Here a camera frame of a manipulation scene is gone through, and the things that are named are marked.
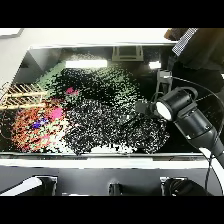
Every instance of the bright white light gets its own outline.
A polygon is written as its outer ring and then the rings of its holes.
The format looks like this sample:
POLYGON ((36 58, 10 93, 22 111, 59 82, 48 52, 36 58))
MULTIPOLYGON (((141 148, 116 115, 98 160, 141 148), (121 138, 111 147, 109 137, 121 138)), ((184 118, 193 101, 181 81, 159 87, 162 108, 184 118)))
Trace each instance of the bright white light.
POLYGON ((66 68, 106 68, 107 60, 66 61, 66 68))
POLYGON ((150 69, 161 68, 161 63, 159 61, 149 62, 150 69))
POLYGON ((161 102, 156 103, 157 111, 158 113, 163 116, 166 120, 171 120, 171 114, 170 111, 167 109, 167 107, 162 104, 161 102))

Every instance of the white circular joint cap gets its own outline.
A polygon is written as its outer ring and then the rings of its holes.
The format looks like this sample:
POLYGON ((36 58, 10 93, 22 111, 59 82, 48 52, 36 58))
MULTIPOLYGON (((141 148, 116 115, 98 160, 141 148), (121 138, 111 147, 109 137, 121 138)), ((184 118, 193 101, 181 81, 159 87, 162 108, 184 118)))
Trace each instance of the white circular joint cap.
POLYGON ((163 103, 157 102, 156 108, 157 108, 158 113, 161 116, 163 116, 166 120, 170 121, 172 119, 170 111, 167 109, 167 107, 163 103))

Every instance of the black cable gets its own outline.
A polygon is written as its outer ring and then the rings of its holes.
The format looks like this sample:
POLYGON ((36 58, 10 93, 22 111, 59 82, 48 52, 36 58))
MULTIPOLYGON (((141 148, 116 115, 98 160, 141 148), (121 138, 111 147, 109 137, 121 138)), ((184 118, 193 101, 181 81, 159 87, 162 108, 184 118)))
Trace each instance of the black cable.
POLYGON ((204 86, 201 86, 200 84, 197 84, 197 83, 194 83, 194 82, 191 82, 191 81, 188 81, 188 80, 185 80, 185 79, 181 79, 181 78, 177 78, 177 77, 172 77, 173 79, 176 79, 176 80, 180 80, 180 81, 183 81, 183 82, 188 82, 188 83, 191 83, 193 85, 196 85, 196 86, 199 86, 205 90, 207 90, 208 92, 210 92, 213 96, 216 97, 216 99, 218 100, 219 102, 219 105, 221 104, 220 108, 222 110, 222 114, 223 114, 223 117, 222 117, 222 122, 220 124, 220 127, 219 127, 219 130, 217 132, 217 135, 216 135, 216 138, 215 138, 215 141, 214 141, 214 144, 213 146, 211 147, 211 154, 210 154, 210 158, 208 159, 209 161, 209 167, 208 167, 208 170, 207 170, 207 174, 206 174, 206 178, 205 178, 205 191, 206 191, 206 195, 208 195, 208 191, 207 191, 207 186, 208 186, 208 178, 209 178, 209 173, 210 173, 210 168, 211 168, 211 163, 212 163, 212 159, 215 158, 213 157, 213 148, 215 146, 215 144, 217 143, 218 139, 219 139, 219 136, 221 135, 221 132, 222 132, 222 129, 223 129, 223 126, 224 126, 224 103, 223 101, 214 93, 212 92, 210 89, 204 87, 204 86))

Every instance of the cable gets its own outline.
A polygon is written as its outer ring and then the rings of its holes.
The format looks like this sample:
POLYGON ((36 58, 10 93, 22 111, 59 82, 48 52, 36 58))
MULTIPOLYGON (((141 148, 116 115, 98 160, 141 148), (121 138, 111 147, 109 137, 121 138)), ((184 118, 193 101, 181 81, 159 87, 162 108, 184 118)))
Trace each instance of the cable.
POLYGON ((221 99, 220 99, 214 92, 212 92, 210 89, 208 89, 208 88, 206 88, 206 87, 204 87, 204 86, 201 86, 200 84, 197 84, 197 83, 194 83, 194 82, 185 80, 185 79, 177 78, 177 77, 172 77, 172 78, 173 78, 173 79, 176 79, 176 80, 183 81, 183 82, 191 83, 191 84, 193 84, 193 85, 199 86, 199 87, 201 87, 201 88, 207 90, 207 91, 210 92, 213 96, 216 97, 216 99, 217 99, 218 102, 219 102, 219 105, 221 104, 220 108, 221 108, 221 110, 222 110, 222 114, 223 114, 222 122, 221 122, 220 127, 219 127, 219 130, 218 130, 218 132, 217 132, 217 135, 216 135, 214 144, 213 144, 213 146, 211 147, 211 150, 210 150, 210 151, 211 151, 211 155, 210 155, 210 158, 208 159, 208 161, 209 161, 209 167, 208 167, 207 174, 206 174, 206 178, 205 178, 205 191, 206 191, 206 195, 208 195, 208 191, 207 191, 208 177, 209 177, 209 173, 210 173, 210 168, 211 168, 212 159, 215 158, 215 157, 213 157, 213 152, 212 152, 212 151, 213 151, 213 148, 214 148, 215 144, 217 143, 217 141, 218 141, 218 139, 219 139, 219 136, 220 136, 220 134, 221 134, 221 132, 222 132, 222 129, 223 129, 223 126, 224 126, 224 103, 223 103, 223 101, 222 101, 222 100, 221 100, 221 99))

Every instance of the striped gray object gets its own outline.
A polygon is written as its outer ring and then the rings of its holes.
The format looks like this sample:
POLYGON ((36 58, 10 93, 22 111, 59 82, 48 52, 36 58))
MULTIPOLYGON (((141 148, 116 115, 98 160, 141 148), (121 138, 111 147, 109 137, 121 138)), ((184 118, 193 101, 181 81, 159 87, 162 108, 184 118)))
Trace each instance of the striped gray object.
POLYGON ((189 28, 187 30, 187 32, 180 38, 180 40, 177 42, 177 44, 172 49, 172 51, 177 56, 180 56, 181 52, 184 50, 184 48, 187 45, 188 41, 196 33, 197 30, 198 30, 198 28, 189 28))

